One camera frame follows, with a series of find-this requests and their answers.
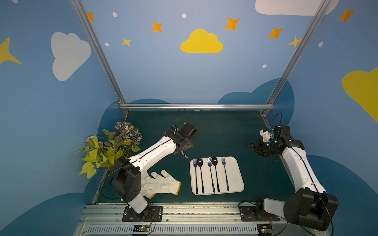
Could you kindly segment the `purple metal spoon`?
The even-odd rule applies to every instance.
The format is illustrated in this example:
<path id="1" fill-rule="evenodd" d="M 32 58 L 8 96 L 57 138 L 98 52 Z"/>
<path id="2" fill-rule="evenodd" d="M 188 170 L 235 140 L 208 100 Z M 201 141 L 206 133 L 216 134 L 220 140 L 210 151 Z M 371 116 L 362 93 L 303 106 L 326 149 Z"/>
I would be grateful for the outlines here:
<path id="1" fill-rule="evenodd" d="M 205 193 L 205 189 L 204 189 L 203 174 L 202 174 L 203 160 L 202 160 L 201 158 L 199 158 L 199 159 L 197 160 L 197 165 L 198 165 L 198 167 L 200 168 L 200 174 L 201 174 L 201 187 L 202 187 L 202 193 L 204 194 L 204 193 Z"/>
<path id="2" fill-rule="evenodd" d="M 215 171 L 216 171 L 217 191 L 220 192 L 220 186 L 219 186 L 219 180 L 218 180 L 218 172 L 217 172 L 218 159 L 216 157 L 212 157 L 211 162 L 212 162 L 212 165 L 215 167 Z"/>

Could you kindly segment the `blue metal fork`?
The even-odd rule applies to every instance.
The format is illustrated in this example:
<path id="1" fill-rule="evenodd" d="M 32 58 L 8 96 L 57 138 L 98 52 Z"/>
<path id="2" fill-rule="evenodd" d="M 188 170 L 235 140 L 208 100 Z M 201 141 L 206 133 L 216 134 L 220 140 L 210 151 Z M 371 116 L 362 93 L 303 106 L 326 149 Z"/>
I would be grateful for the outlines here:
<path id="1" fill-rule="evenodd" d="M 225 180 L 226 180 L 226 189 L 227 189 L 227 191 L 229 191 L 229 183 L 228 183 L 228 177 L 227 177 L 227 171 L 226 171 L 226 160 L 225 160 L 224 156 L 221 157 L 221 163 L 222 163 L 223 168 L 224 168 L 224 174 L 225 174 Z"/>

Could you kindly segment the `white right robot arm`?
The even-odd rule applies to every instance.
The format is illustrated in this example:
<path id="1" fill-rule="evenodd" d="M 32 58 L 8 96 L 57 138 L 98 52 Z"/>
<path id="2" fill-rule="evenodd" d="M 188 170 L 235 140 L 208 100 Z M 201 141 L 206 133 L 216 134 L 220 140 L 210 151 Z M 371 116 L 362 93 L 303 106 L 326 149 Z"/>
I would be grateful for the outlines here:
<path id="1" fill-rule="evenodd" d="M 260 138 L 249 144 L 254 152 L 269 157 L 278 155 L 294 186 L 295 193 L 286 201 L 259 198 L 255 216 L 259 220 L 276 216 L 288 223 L 317 231 L 333 225 L 332 218 L 339 202 L 327 193 L 316 177 L 300 140 L 290 134 L 290 127 L 278 125 L 273 132 L 260 130 Z"/>

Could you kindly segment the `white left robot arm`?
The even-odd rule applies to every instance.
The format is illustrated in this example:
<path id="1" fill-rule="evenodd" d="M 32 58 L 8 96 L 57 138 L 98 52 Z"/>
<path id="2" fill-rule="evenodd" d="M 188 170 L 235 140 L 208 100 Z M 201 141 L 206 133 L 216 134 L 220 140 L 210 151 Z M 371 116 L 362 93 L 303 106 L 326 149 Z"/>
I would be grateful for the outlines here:
<path id="1" fill-rule="evenodd" d="M 193 147 L 195 133 L 196 128 L 185 123 L 182 129 L 167 131 L 157 143 L 140 154 L 128 159 L 119 158 L 109 176 L 110 186 L 136 213 L 142 213 L 148 206 L 146 200 L 155 194 L 178 195 L 181 182 L 167 171 L 163 170 L 161 174 L 148 174 L 147 171 L 172 153 L 187 158 L 185 150 Z"/>

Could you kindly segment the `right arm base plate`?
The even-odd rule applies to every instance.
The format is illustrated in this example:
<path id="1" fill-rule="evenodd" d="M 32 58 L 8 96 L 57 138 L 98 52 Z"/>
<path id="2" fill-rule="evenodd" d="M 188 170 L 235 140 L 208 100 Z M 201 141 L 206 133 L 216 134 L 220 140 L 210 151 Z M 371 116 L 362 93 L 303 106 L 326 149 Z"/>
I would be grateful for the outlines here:
<path id="1" fill-rule="evenodd" d="M 279 222 L 281 219 L 275 215 L 271 215 L 268 213 L 262 213 L 256 210 L 255 206 L 239 206 L 240 217 L 243 222 L 254 222 L 254 221 L 273 221 Z"/>

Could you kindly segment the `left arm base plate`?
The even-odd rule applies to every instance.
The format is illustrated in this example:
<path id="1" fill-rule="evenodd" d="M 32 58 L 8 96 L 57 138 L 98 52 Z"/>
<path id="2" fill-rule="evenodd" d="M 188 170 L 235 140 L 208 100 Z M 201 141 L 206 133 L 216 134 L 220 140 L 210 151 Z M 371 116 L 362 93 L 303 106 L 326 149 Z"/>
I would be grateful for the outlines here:
<path id="1" fill-rule="evenodd" d="M 147 206 L 142 213 L 137 213 L 131 207 L 126 207 L 123 213 L 123 222 L 147 222 L 152 219 L 155 222 L 161 222 L 163 215 L 163 206 Z"/>

